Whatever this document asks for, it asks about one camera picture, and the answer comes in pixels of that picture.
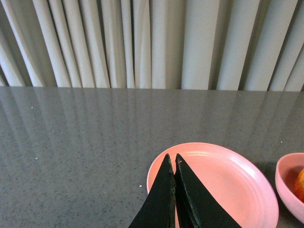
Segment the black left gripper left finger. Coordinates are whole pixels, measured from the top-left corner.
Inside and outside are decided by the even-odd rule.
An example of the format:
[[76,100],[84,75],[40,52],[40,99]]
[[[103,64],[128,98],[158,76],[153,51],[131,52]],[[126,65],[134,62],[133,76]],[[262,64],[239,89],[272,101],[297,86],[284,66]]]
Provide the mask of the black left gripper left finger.
[[174,228],[175,188],[171,159],[166,154],[144,204],[129,227]]

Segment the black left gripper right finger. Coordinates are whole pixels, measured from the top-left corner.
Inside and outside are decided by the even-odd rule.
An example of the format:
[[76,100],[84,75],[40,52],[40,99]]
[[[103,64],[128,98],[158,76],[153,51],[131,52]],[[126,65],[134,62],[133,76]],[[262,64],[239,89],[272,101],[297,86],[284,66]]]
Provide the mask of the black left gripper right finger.
[[176,211],[181,228],[239,228],[184,158],[176,155]]

